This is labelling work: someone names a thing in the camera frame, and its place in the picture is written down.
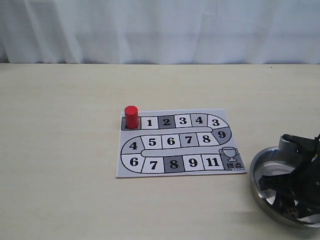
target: red game piece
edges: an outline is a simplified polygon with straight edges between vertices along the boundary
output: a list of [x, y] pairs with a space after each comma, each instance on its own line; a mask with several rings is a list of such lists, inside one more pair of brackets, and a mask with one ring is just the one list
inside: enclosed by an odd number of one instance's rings
[[138, 108], [136, 106], [127, 106], [124, 109], [125, 126], [128, 129], [136, 129], [139, 125]]

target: fabric backdrop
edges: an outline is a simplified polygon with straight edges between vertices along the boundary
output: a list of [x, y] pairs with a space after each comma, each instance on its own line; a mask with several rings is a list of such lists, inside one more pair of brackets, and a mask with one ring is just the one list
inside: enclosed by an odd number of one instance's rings
[[320, 63], [320, 0], [0, 0], [0, 62]]

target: table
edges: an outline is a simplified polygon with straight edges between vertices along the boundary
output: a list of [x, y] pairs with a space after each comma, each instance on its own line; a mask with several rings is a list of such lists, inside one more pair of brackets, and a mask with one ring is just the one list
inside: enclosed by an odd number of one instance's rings
[[319, 239], [279, 225], [249, 174], [116, 179], [120, 113], [225, 108], [246, 168], [320, 132], [318, 65], [0, 64], [0, 239]]

